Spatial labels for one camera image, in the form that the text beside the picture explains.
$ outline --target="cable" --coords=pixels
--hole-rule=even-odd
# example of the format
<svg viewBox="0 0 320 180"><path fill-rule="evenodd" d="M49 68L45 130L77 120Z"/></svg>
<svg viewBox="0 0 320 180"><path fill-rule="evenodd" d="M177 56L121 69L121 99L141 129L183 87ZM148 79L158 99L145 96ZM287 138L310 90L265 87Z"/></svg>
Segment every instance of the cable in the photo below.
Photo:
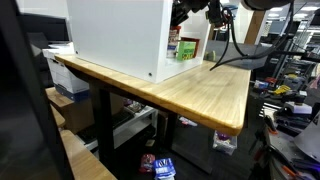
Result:
<svg viewBox="0 0 320 180"><path fill-rule="evenodd" d="M304 4L301 6L301 8L299 8L298 11L296 11L296 12L293 14L293 16L296 15L305 5L307 5L307 3L308 3L308 2L304 3Z"/></svg>
<svg viewBox="0 0 320 180"><path fill-rule="evenodd" d="M231 10L230 10L229 8L227 8L227 7L223 7L222 4L220 4L220 6L222 7L221 15L222 15L222 17L223 17L223 20L224 20L224 22L227 22L226 24L227 24L228 37L227 37L225 49L224 49L224 51L223 51L220 59L219 59L218 62L216 63L216 65L219 64L219 63L222 61L222 59L224 58L224 56L225 56L225 54L226 54L226 52L227 52L227 50L228 50L228 48L229 48L230 25L231 25L232 39L233 39L233 42L234 42L233 44L235 45L236 50L239 52L239 54L240 54L241 56L246 56L244 53L241 52L240 48L239 48L238 45L237 45L237 40L236 40L236 38L235 38L235 33L234 33L233 16L232 16ZM227 15L229 15L229 18L225 17L224 11L227 11Z"/></svg>
<svg viewBox="0 0 320 180"><path fill-rule="evenodd" d="M237 43L237 39L236 39L236 35L235 35L235 32L234 32L234 22L233 22L233 16L232 16L232 12L229 8L227 8L227 12L230 14L230 16L232 17L232 19L230 20L230 24L231 24L231 35L232 35L232 40L233 40L233 44L234 44L234 47L236 48L236 50L238 51L238 53L241 55L241 56L246 56L247 54L244 54L239 46L238 46L238 43Z"/></svg>
<svg viewBox="0 0 320 180"><path fill-rule="evenodd" d="M226 55L226 52L227 52L227 50L228 50L228 48L229 48L229 40L230 40L230 24L229 24L229 23L227 24L227 31L226 31L226 33L228 33L226 46L225 46L225 48L224 48L224 51L223 51L220 59L218 60L218 62L217 62L216 64L219 64L219 63L222 61L222 59L223 59L224 56Z"/></svg>
<svg viewBox="0 0 320 180"><path fill-rule="evenodd" d="M262 53L260 53L260 54L256 54L256 55L252 55L252 56L247 55L247 56L232 58L232 59L227 60L227 61L224 61L224 62L222 62L222 63L216 63L212 68L210 68L210 71L212 71L213 69L215 69L215 68L217 68L217 67L219 67L219 66L221 66L221 65L224 65L224 64L227 64L227 63L230 63L230 62L233 62L233 61L237 61L237 60L243 60L243 59L260 59L260 58L262 58L262 57L265 57L265 56L271 54L273 51L275 51L276 49L278 49L278 48L282 45L282 43L287 39L288 34L289 34L288 32L289 32L289 30L290 30L291 27L292 27L292 24L293 24L293 23L292 23L292 22L293 22L293 6L294 6L294 4L291 3L291 4L290 4L290 9L289 9L289 12L288 12L288 15L287 15L287 18L288 18L288 16L290 15L290 21L289 21L289 23L288 23L289 27L286 29L286 34L285 34L285 36L284 36L284 37L280 37L280 36L279 36L279 37L277 38L277 42L275 42L274 45L272 45L268 50L266 50L266 51L264 51L264 52L262 52Z"/></svg>

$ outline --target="wooden table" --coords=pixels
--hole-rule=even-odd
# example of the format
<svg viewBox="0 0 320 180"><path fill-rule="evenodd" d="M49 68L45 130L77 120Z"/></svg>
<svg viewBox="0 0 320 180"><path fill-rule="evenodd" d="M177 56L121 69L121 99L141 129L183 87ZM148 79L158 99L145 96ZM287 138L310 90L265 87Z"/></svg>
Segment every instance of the wooden table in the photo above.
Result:
<svg viewBox="0 0 320 180"><path fill-rule="evenodd" d="M232 136L238 135L243 127L249 70L222 66L209 71L214 63L204 61L200 66L153 84L73 55L55 58L90 84L100 160L109 170L112 163L107 162L115 161L114 149L110 147L113 144L112 122L106 120L111 119L110 92L171 112L165 138L170 148L177 114Z"/></svg>
<svg viewBox="0 0 320 180"><path fill-rule="evenodd" d="M54 116L54 119L56 120L58 128L63 128L63 126L66 124L65 119L62 117L62 115L54 108L52 105L51 110Z"/></svg>
<svg viewBox="0 0 320 180"><path fill-rule="evenodd" d="M76 180L115 180L104 165L69 130L60 132Z"/></svg>

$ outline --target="white container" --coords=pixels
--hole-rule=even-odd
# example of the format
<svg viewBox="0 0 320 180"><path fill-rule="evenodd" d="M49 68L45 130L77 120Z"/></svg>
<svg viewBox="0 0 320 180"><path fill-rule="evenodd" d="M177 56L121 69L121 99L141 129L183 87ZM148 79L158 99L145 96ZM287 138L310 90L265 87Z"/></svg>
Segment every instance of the white container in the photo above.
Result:
<svg viewBox="0 0 320 180"><path fill-rule="evenodd" d="M73 101L81 101L89 96L89 84L77 78L65 65L54 58L55 54L74 54L73 47L43 49L56 90Z"/></svg>
<svg viewBox="0 0 320 180"><path fill-rule="evenodd" d="M218 138L217 131L213 136L213 149L232 155L233 151L237 149L237 136L232 136L230 141L222 141Z"/></svg>
<svg viewBox="0 0 320 180"><path fill-rule="evenodd" d="M197 57L167 58L172 0L68 0L76 56L159 83L202 63L210 24L206 9L194 14L180 37L200 39Z"/></svg>

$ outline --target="snack package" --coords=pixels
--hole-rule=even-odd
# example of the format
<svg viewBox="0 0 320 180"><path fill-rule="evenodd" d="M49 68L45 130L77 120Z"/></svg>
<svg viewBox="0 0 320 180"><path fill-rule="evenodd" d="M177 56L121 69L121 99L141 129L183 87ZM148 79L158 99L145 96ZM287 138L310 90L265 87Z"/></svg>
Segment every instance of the snack package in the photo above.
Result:
<svg viewBox="0 0 320 180"><path fill-rule="evenodd" d="M153 166L156 171L155 179L170 179L176 175L176 170L170 158L156 160Z"/></svg>
<svg viewBox="0 0 320 180"><path fill-rule="evenodd" d="M144 154L141 157L140 169L142 173L152 172L153 162L155 161L155 156L153 154Z"/></svg>

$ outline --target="black cable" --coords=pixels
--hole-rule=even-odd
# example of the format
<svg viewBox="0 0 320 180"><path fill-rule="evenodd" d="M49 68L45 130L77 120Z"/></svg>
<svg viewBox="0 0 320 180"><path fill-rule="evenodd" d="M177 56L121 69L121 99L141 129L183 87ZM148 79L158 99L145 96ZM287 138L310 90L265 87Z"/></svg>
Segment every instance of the black cable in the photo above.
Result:
<svg viewBox="0 0 320 180"><path fill-rule="evenodd" d="M237 57L237 58L232 58L232 59L230 59L230 60L227 60L227 61L224 61L224 62L222 62L222 63L217 63L217 64L215 64L212 68L210 68L210 71L212 71L213 69L215 69L215 68L217 68L217 67L219 67L219 66L221 66L221 65L224 65L224 64L227 64L227 63L230 63L230 62L234 62L234 61L237 61L237 60L243 60L243 59L260 59L260 58L262 58L262 57L265 57L265 56L267 56L267 55L269 55L269 54L271 54L272 52L274 52L276 49L278 49L281 45L282 45L282 43L287 39L287 37L288 37L288 32L289 32L289 30L291 29L291 27L292 27L292 22L293 22L293 3L291 3L291 5L290 5L290 9L289 9L289 13L288 13L288 16L289 16L289 14L290 14L290 21L289 21L289 23L288 23L288 25L289 25L289 28L287 28L286 29L286 35L284 36L284 37L282 37L282 39L280 38L280 36L278 37L278 40L277 40L277 42L274 44L274 45L272 45L272 47L270 47L268 50L266 50L266 51L264 51L264 52L262 52L262 53L260 53L260 54L256 54L256 55L252 55L252 56L249 56L249 55L247 55L247 56L242 56L242 57Z"/></svg>
<svg viewBox="0 0 320 180"><path fill-rule="evenodd" d="M230 20L230 24L231 24L231 35L232 35L232 41L233 41L233 44L234 44L234 47L236 48L236 50L238 51L238 53L241 55L241 56L247 56L247 54L244 54L239 46L238 46L238 43L237 43L237 39L236 39L236 35L235 35L235 32L234 32L234 22L233 22L233 16L232 16L232 12L229 8L227 8L227 12L228 14L230 15L231 17L231 20Z"/></svg>
<svg viewBox="0 0 320 180"><path fill-rule="evenodd" d="M296 15L305 5L307 5L307 3L308 2L304 3L304 5L302 5L301 8L299 8L298 11L293 14L293 16Z"/></svg>
<svg viewBox="0 0 320 180"><path fill-rule="evenodd" d="M226 52L227 52L228 47L229 47L229 40L230 40L230 24L229 24L229 23L227 24L227 31L226 31L226 33L228 33L226 46L225 46L225 48L224 48L224 51L223 51L220 59L218 60L218 62L217 62L216 64L219 64L219 63L222 61L222 59L223 59L224 56L226 55Z"/></svg>

